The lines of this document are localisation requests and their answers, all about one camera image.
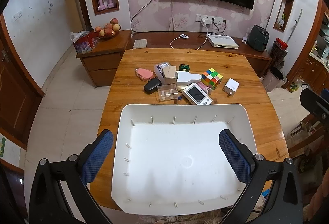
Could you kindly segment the white barcode box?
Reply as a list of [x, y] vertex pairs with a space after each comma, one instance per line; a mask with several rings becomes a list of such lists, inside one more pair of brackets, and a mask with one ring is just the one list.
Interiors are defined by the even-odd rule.
[[156, 64], [154, 66], [154, 73], [156, 74], [156, 77], [161, 81], [162, 85], [165, 85], [165, 78], [164, 78], [163, 69], [165, 67], [168, 67], [168, 66], [169, 66], [168, 62]]

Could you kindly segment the white handheld game console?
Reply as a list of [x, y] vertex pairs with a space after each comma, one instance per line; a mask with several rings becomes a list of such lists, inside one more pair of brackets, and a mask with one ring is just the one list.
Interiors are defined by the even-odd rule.
[[210, 105], [213, 100], [196, 83], [187, 86], [182, 95], [193, 105]]

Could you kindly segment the grey trash bin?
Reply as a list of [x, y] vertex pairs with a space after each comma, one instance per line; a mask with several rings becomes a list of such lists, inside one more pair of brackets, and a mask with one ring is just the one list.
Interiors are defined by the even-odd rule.
[[276, 67], [270, 67], [262, 80], [262, 85], [267, 93], [272, 92], [283, 80], [282, 72]]

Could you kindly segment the dark green appliance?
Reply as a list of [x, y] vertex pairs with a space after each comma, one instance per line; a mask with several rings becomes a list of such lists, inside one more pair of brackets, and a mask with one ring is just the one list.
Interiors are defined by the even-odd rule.
[[259, 52], [263, 52], [269, 40], [269, 33], [258, 25], [254, 25], [248, 38], [248, 45]]

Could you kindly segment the white plastic tray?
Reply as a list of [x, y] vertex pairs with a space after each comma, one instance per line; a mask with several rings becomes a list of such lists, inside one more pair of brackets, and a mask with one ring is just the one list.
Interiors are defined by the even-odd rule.
[[198, 214], [233, 205], [239, 182], [219, 146], [228, 129], [256, 153], [240, 104], [129, 104], [121, 112], [111, 197], [126, 213]]

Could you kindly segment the white set-top box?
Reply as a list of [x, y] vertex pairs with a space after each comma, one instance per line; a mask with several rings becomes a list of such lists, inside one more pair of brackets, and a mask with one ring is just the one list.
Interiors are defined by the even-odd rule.
[[207, 39], [213, 47], [239, 49], [239, 45], [230, 36], [209, 35]]

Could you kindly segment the black woven basket red lid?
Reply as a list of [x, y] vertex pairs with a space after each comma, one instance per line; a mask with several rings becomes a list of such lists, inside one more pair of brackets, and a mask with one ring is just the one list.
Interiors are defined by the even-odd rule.
[[288, 44], [280, 38], [276, 38], [270, 51], [270, 57], [272, 58], [271, 66], [277, 67], [288, 54]]

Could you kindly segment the clear plastic box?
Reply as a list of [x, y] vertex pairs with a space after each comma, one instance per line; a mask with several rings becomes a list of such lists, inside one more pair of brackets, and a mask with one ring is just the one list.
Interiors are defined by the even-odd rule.
[[159, 102], [178, 99], [179, 92], [177, 90], [176, 84], [158, 86], [156, 97]]

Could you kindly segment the rubik's cube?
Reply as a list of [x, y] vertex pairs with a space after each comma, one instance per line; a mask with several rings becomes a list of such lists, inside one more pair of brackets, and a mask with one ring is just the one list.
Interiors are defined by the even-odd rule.
[[215, 90], [218, 87], [222, 79], [223, 76], [213, 68], [206, 70], [201, 75], [202, 84], [204, 84], [206, 87], [212, 90]]

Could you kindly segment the beige cardboard box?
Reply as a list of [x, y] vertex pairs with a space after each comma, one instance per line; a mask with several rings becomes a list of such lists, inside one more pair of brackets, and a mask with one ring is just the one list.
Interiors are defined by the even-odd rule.
[[164, 84], [170, 85], [176, 82], [176, 66], [168, 65], [163, 68]]

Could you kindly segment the white wall power strip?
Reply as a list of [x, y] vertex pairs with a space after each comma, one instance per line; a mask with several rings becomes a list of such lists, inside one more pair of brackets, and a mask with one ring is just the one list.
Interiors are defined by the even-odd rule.
[[195, 20], [196, 22], [202, 22], [203, 20], [209, 25], [210, 24], [220, 25], [223, 22], [222, 17], [196, 14], [196, 20]]

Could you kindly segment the fruit bowl with apples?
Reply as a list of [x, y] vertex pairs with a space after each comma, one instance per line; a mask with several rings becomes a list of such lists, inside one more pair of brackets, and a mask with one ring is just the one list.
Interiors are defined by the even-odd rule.
[[121, 25], [117, 18], [111, 19], [111, 21], [105, 24], [103, 27], [95, 27], [94, 31], [101, 39], [110, 39], [119, 33]]

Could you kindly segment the white notepad on cabinet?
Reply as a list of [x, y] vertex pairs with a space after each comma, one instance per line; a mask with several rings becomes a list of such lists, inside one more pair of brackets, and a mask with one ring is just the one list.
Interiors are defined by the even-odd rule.
[[133, 49], [144, 49], [147, 47], [147, 39], [138, 39], [134, 41]]

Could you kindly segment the white 33W charger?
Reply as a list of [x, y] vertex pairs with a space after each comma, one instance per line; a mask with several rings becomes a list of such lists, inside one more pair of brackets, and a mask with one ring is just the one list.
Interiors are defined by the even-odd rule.
[[225, 83], [224, 87], [223, 87], [223, 91], [228, 95], [228, 96], [234, 96], [234, 94], [236, 93], [237, 89], [239, 87], [239, 83], [232, 79], [229, 78], [228, 81]]

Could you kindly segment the black case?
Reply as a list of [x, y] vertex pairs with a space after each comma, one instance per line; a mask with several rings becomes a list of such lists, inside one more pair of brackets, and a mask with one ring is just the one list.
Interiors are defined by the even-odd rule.
[[147, 94], [152, 94], [157, 91], [157, 88], [162, 85], [162, 82], [158, 78], [152, 78], [143, 87], [144, 92]]

